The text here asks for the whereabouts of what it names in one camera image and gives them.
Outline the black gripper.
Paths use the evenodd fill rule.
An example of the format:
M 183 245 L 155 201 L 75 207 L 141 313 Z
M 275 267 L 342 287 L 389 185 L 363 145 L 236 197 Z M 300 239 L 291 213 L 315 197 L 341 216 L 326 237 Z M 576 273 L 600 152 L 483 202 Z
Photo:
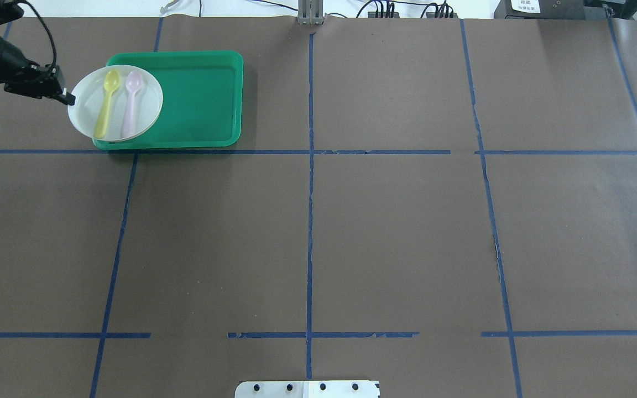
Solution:
M 66 106 L 74 106 L 76 96 L 65 88 L 64 77 L 60 66 L 29 68 L 33 76 L 5 83 L 3 90 L 30 98 L 49 98 L 58 100 Z

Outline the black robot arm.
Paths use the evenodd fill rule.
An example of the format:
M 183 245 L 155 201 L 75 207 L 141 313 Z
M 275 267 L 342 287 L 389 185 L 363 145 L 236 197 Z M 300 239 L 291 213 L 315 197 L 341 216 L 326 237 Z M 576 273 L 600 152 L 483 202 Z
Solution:
M 48 98 L 66 106 L 73 106 L 76 97 L 66 83 L 61 66 L 58 65 L 58 53 L 50 28 L 40 13 L 28 1 L 0 1 L 0 25 L 11 23 L 24 16 L 21 7 L 25 4 L 33 11 L 42 25 L 51 47 L 51 62 L 46 65 L 29 60 L 19 47 L 0 35 L 0 84 L 5 92 L 29 98 Z

